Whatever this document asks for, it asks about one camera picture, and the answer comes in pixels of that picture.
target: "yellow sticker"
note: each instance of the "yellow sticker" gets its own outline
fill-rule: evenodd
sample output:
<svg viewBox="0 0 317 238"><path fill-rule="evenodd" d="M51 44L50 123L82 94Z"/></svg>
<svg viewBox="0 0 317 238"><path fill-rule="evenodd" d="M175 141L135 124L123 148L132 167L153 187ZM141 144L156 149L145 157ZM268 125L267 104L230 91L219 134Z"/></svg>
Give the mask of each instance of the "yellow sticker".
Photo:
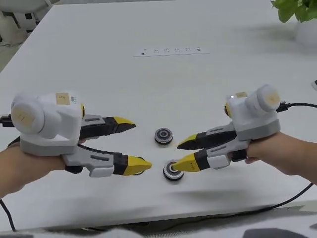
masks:
<svg viewBox="0 0 317 238"><path fill-rule="evenodd" d="M245 98L248 96L246 92L236 93L237 98Z"/></svg>
<svg viewBox="0 0 317 238"><path fill-rule="evenodd" d="M279 97L279 94L277 92L273 92L273 93L266 95L264 100L270 106L274 106L274 105L281 102L281 98Z"/></svg>
<svg viewBox="0 0 317 238"><path fill-rule="evenodd" d="M56 93L56 104L57 105L70 105L68 93Z"/></svg>
<svg viewBox="0 0 317 238"><path fill-rule="evenodd" d="M34 116L27 113L20 107L13 108L11 112L11 118L13 121L20 123L23 126L30 127L34 121Z"/></svg>

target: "human hand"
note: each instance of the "human hand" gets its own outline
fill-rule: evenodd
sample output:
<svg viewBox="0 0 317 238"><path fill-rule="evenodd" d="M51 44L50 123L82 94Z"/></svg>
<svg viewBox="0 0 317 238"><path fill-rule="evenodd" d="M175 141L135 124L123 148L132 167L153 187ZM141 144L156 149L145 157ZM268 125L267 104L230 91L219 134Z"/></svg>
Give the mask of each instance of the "human hand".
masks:
<svg viewBox="0 0 317 238"><path fill-rule="evenodd" d="M19 143L13 144L0 152L0 199L51 171L64 169L65 163L61 156L26 154L20 149Z"/></svg>
<svg viewBox="0 0 317 238"><path fill-rule="evenodd" d="M281 132L256 140L249 145L247 164L257 160L274 166L286 175L300 175L306 164L306 150L311 143Z"/></svg>

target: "black cable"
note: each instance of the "black cable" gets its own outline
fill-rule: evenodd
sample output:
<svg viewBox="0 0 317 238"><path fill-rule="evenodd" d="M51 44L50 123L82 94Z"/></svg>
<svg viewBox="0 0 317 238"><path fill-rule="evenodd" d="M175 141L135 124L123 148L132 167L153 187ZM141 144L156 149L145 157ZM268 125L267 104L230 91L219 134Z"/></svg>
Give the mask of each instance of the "black cable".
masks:
<svg viewBox="0 0 317 238"><path fill-rule="evenodd" d="M305 107L313 107L313 108L317 108L317 105L316 104L311 104L311 103L286 103L286 102L282 102L279 106L279 108L276 110L277 112L283 112L283 111L286 111L288 110L290 107L294 107L294 106L305 106ZM8 126L8 127L13 127L13 124L12 124L12 121L11 121L11 115L7 115L5 117L5 120L3 120L3 118L1 119L0 118L0 123L2 123L3 127ZM240 217L240 216L247 216L247 215L254 215L254 214L258 214L258 213L262 213L262 212L266 212L266 211L270 211L270 210L273 210L275 208L278 208L278 207L281 207L281 206L284 206L285 204L287 203L290 203L292 201L294 201L295 199L297 199L298 197L300 197L301 195L303 195L308 189L310 189L314 184L313 183L310 183L306 188L304 188L300 193L298 193L297 195L295 195L294 197L288 199L287 201L284 201L284 202L281 202L279 204L276 204L274 206L270 206L270 207L265 207L265 208L260 208L260 209L257 209L257 210L254 210L254 211L245 211L245 212L239 212L239 213L236 213L236 214L231 214L231 215L227 215L227 216L213 216L213 217L207 217L207 218L202 218L202 219L199 219L197 221L190 221L190 222L183 222L183 223L179 223L179 224L176 224L176 225L173 225L169 228L166 228L164 230L162 230L162 232L165 232L165 231L168 231L168 230L171 230L175 227L178 227L178 226L182 226L182 225L185 225L185 224L193 224L193 223L197 223L197 222L202 222L202 221L206 221L206 220L211 220L211 219L221 219L221 218L232 218L232 217ZM2 199L0 199L0 205L1 207L3 208L3 210L5 211L7 217L8 217L8 220L9 220L9 223L10 223L10 226L11 226L11 229L13 232L16 232L16 228L14 226L14 222L13 222L13 219L12 219L12 216L11 216L11 213L10 211L8 210L8 208L6 207L5 203L3 202ZM92 231L104 231L102 229L98 229L98 228L87 228L89 230L92 230Z"/></svg>
<svg viewBox="0 0 317 238"><path fill-rule="evenodd" d="M317 108L316 104L311 104L311 103L286 103L286 102L282 102L282 103L280 103L280 106L278 107L278 109L276 111L278 113L279 112L283 112L283 111L288 110L290 107L295 107L295 106L304 106L304 107ZM182 223L179 223L179 224L175 224L175 225L173 225L171 227L168 227L168 228L162 230L162 232L166 232L166 231L174 229L174 228L176 228L178 226L182 226L182 225L186 225L186 224L194 224L194 223L198 223L198 222L202 222L202 221L206 221L206 220L248 216L248 215L255 215L255 214L258 214L258 213L262 213L262 212L267 212L267 211L270 211L270 210L273 210L275 208L284 206L287 203L290 203L290 202L294 201L295 199L297 199L300 196L302 196L313 185L314 185L313 183L310 183L307 187L305 187L300 193L298 193L294 197L288 199L287 201L284 201L284 202L281 202L279 204L276 204L274 206L260 208L260 209L253 210L253 211L239 212L239 213L235 213L235 214L231 214L231 215L220 215L220 216L213 216L213 217L205 217L205 218L198 219L196 221L182 222Z"/></svg>
<svg viewBox="0 0 317 238"><path fill-rule="evenodd" d="M303 195L308 189L310 189L313 185L314 185L313 183L310 183L307 187L305 187L300 193L298 193L298 194L295 195L294 197L288 199L288 200L285 201L285 202L281 202L281 203L279 203L279 204L276 204L276 205L274 205L274 206L264 207L264 208L260 208L260 209L253 210L253 211L239 212L239 213L235 213L235 214L231 214L231 215L219 215L219 216L201 218L201 219L196 220L196 221L182 222L182 223L179 223L179 224L175 224L175 225L173 225L173 226L171 226L171 227L168 227L168 228L162 230L162 232L169 231L169 230L174 229L174 228L176 228L176 227L178 227L178 226L188 225L188 224L194 224L194 223L198 223L198 222L202 222L202 221L207 221L207 220L212 220L212 219L223 219L223 218L242 217L242 216L255 215L255 214L262 213L262 212L267 212L267 211L270 211L270 210L273 210L273 209L275 209L275 208L284 206L285 204L294 201L295 199L297 199L297 198L299 198L300 196L302 196L302 195Z"/></svg>
<svg viewBox="0 0 317 238"><path fill-rule="evenodd" d="M95 231L95 232L105 232L106 231L106 230L94 228L94 227L87 227L85 229L90 230L90 231Z"/></svg>
<svg viewBox="0 0 317 238"><path fill-rule="evenodd" d="M16 228L15 228L15 226L14 226L14 222L13 222L11 213L10 213L9 209L6 207L6 205L5 205L5 203L3 202L2 199L0 199L0 205L1 205L1 207L3 208L3 210L5 211L6 215L8 216L9 223L10 223L10 226L11 226L12 231L13 231L13 232L16 232Z"/></svg>

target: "ball bearing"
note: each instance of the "ball bearing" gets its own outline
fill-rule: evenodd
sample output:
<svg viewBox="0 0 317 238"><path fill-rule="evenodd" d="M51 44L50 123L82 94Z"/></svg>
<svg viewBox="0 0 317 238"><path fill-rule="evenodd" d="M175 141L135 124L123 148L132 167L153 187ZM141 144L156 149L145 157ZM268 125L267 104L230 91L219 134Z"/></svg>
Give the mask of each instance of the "ball bearing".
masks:
<svg viewBox="0 0 317 238"><path fill-rule="evenodd" d="M159 145L168 145L173 140L173 133L170 129L160 128L155 132L154 140Z"/></svg>
<svg viewBox="0 0 317 238"><path fill-rule="evenodd" d="M163 175L169 181L178 181L185 174L184 171L179 171L179 170L173 169L173 164L175 164L176 162L177 162L176 160L171 160L171 161L167 162L163 168Z"/></svg>

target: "white pot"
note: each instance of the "white pot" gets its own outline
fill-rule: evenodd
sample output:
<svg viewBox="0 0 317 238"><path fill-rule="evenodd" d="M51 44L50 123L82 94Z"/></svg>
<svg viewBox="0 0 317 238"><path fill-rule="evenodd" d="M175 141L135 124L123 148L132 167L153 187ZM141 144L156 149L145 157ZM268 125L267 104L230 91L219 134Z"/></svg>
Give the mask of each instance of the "white pot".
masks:
<svg viewBox="0 0 317 238"><path fill-rule="evenodd" d="M295 39L305 47L317 47L317 19L298 22Z"/></svg>

